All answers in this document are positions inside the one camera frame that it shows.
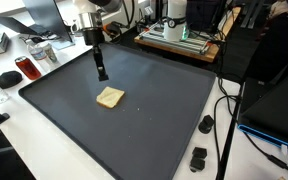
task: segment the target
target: red container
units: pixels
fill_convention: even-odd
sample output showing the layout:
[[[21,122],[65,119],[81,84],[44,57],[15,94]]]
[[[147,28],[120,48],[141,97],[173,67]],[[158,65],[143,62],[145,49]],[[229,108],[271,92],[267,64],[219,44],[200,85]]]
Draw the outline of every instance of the red container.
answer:
[[[41,77],[40,71],[34,66],[31,60],[25,56],[15,59],[18,68],[30,79],[35,80]]]

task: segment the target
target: gray rubber mat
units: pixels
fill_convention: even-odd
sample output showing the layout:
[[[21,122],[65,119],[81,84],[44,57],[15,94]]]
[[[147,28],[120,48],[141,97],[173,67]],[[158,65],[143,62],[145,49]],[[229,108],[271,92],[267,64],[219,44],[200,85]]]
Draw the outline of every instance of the gray rubber mat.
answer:
[[[215,74],[116,45],[101,49],[108,81],[98,81],[87,52],[20,95],[116,179],[172,179]],[[106,86],[125,91],[113,109],[96,103]]]

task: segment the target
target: person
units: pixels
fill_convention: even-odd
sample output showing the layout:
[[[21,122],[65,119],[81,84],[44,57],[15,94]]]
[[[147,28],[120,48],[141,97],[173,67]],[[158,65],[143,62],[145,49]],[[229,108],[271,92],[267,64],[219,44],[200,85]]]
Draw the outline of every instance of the person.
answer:
[[[271,7],[271,25],[262,37],[243,76],[263,82],[272,81],[284,70],[279,81],[288,76],[288,0],[279,0]]]

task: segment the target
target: white cable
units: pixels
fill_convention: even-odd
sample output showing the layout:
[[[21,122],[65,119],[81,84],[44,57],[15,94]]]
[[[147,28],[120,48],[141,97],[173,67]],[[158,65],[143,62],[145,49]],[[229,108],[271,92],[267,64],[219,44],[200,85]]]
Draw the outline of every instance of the white cable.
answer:
[[[285,161],[287,162],[287,165],[288,165],[288,147],[284,144],[281,145],[281,150],[282,150],[282,154],[284,155],[284,159]]]

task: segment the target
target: bread slice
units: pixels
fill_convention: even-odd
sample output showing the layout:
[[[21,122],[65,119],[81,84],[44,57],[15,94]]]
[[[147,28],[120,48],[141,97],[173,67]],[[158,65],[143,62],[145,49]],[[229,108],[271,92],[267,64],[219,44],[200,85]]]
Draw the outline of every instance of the bread slice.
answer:
[[[124,93],[124,91],[107,86],[102,93],[97,96],[96,102],[104,107],[113,108],[120,101]]]

